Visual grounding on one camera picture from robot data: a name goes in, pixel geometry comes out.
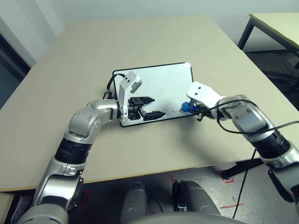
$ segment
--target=tablet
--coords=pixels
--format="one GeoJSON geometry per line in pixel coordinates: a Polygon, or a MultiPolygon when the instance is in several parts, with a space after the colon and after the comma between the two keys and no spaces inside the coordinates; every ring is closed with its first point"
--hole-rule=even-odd
{"type": "MultiPolygon", "coordinates": [[[[130,93],[129,97],[151,97],[155,101],[144,105],[142,108],[147,113],[161,111],[166,114],[151,121],[143,121],[142,117],[138,120],[127,120],[121,122],[122,127],[193,115],[181,110],[182,104],[190,101],[187,97],[187,91],[193,82],[193,76],[189,62],[121,69],[113,71],[113,74],[127,75],[130,71],[141,78],[142,85],[133,94],[130,93]]],[[[122,79],[121,76],[116,76],[114,79],[116,98],[122,79]]]]}

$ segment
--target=blue object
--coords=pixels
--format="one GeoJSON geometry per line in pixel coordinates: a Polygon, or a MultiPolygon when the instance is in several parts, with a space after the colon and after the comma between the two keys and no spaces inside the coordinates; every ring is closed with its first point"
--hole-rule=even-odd
{"type": "MultiPolygon", "coordinates": [[[[197,109],[198,109],[198,106],[192,106],[190,108],[191,111],[196,111],[197,109]]],[[[189,111],[189,102],[184,102],[182,104],[182,111],[185,111],[185,112],[189,111]]]]}

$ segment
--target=black joint segment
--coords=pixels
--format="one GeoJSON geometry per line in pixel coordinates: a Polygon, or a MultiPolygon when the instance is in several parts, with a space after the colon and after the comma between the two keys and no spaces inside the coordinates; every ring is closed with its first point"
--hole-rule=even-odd
{"type": "Polygon", "coordinates": [[[56,204],[65,209],[67,200],[63,197],[58,196],[46,196],[43,197],[41,204],[56,204]]]}
{"type": "Polygon", "coordinates": [[[85,163],[91,147],[92,144],[77,143],[63,138],[54,157],[60,162],[82,164],[85,163]]]}
{"type": "Polygon", "coordinates": [[[271,159],[281,156],[290,148],[290,143],[276,130],[268,138],[251,143],[261,157],[271,159]]]}
{"type": "Polygon", "coordinates": [[[299,184],[297,184],[294,187],[292,187],[291,191],[294,194],[295,202],[299,203],[299,184]]]}
{"type": "Polygon", "coordinates": [[[279,181],[279,179],[275,176],[273,170],[268,170],[268,175],[271,178],[274,186],[276,187],[276,190],[279,192],[280,196],[282,196],[282,198],[284,200],[286,200],[287,202],[292,203],[293,199],[291,198],[291,196],[289,195],[289,193],[286,191],[286,189],[283,187],[283,185],[281,184],[281,182],[279,181]]]}

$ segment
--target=floor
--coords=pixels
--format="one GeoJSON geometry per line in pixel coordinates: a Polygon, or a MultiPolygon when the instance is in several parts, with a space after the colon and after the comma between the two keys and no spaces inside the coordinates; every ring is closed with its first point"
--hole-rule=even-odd
{"type": "MultiPolygon", "coordinates": [[[[289,93],[289,88],[298,80],[299,71],[294,69],[298,58],[292,55],[248,54],[248,57],[281,90],[297,108],[298,92],[289,93]]],[[[130,185],[142,181],[151,197],[161,204],[164,212],[173,212],[171,187],[174,179],[193,180],[202,186],[213,199],[221,215],[232,217],[244,174],[232,181],[224,181],[219,171],[235,164],[223,164],[208,168],[194,168],[154,175],[145,175],[113,181],[84,185],[90,200],[81,204],[70,215],[71,224],[116,224],[119,223],[121,205],[130,185]]],[[[149,201],[149,213],[161,212],[155,201],[149,201]]],[[[267,175],[267,167],[261,165],[249,171],[240,207],[235,217],[248,224],[298,224],[295,206],[284,201],[277,193],[267,175]]]]}

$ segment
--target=table leg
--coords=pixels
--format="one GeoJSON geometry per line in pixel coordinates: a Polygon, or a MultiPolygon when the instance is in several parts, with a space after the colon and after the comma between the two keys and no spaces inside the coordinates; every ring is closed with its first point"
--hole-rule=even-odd
{"type": "Polygon", "coordinates": [[[250,34],[251,34],[251,31],[253,29],[254,25],[253,25],[253,19],[250,18],[248,23],[247,23],[247,26],[242,34],[242,37],[238,43],[238,48],[240,48],[241,50],[244,48],[250,34]]]}
{"type": "MultiPolygon", "coordinates": [[[[261,164],[263,164],[263,161],[261,159],[254,159],[249,169],[257,167],[261,164]]],[[[236,162],[236,165],[234,167],[227,170],[223,170],[221,172],[221,176],[223,179],[229,180],[230,177],[246,171],[249,165],[250,165],[250,160],[236,162]]]]}

